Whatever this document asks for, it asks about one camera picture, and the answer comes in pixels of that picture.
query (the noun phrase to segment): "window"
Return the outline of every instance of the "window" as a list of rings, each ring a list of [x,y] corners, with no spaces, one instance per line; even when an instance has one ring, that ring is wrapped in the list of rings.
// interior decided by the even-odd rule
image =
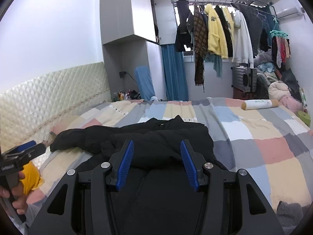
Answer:
[[[225,7],[228,8],[228,10],[229,10],[230,13],[233,13],[234,15],[236,14],[235,8],[233,8],[233,7],[231,7],[231,6],[224,6],[224,5],[222,5],[222,8],[225,8]],[[177,25],[179,26],[180,20],[179,20],[179,14],[178,14],[178,9],[177,9],[177,7],[174,7],[174,10],[175,10],[176,23],[177,23]],[[194,13],[194,6],[193,6],[193,5],[189,5],[189,10],[190,10],[190,12],[191,12],[192,15],[193,15],[193,13]],[[186,50],[186,52],[184,52],[184,56],[190,56],[190,55],[192,55],[191,48],[187,48],[186,45],[184,45],[184,46],[185,46],[185,50]]]

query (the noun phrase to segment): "white cylindrical pillow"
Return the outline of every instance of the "white cylindrical pillow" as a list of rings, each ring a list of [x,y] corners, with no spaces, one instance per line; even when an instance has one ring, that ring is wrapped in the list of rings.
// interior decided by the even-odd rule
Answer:
[[[243,110],[256,110],[278,107],[277,100],[246,100],[241,104]]]

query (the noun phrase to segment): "green yoga mat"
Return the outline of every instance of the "green yoga mat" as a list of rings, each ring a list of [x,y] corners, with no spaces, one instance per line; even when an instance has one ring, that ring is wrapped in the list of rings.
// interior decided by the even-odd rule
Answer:
[[[306,114],[303,111],[298,111],[297,117],[300,118],[303,121],[303,123],[305,123],[308,127],[310,127],[311,116],[309,114]]]

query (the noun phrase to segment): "blue towel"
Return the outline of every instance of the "blue towel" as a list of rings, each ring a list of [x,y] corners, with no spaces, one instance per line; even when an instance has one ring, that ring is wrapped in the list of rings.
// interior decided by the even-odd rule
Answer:
[[[212,62],[213,64],[213,69],[216,71],[216,76],[218,78],[221,78],[223,75],[223,63],[222,63],[222,57],[218,56],[216,54],[207,54],[205,59],[205,62]]]
[[[135,77],[142,99],[150,100],[152,96],[155,96],[149,67],[137,67],[135,69]]]

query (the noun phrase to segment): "metal screw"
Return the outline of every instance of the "metal screw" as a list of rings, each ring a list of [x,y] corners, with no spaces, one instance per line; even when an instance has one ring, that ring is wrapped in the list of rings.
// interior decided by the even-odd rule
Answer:
[[[242,176],[245,176],[245,175],[247,175],[247,171],[245,169],[240,169],[239,174]]]
[[[75,170],[74,169],[69,169],[66,173],[67,175],[71,176],[75,174]]]
[[[212,163],[205,163],[204,167],[206,167],[207,169],[212,169],[213,168],[213,164]]]
[[[109,168],[110,167],[110,163],[108,163],[108,162],[101,163],[101,167],[102,168]]]

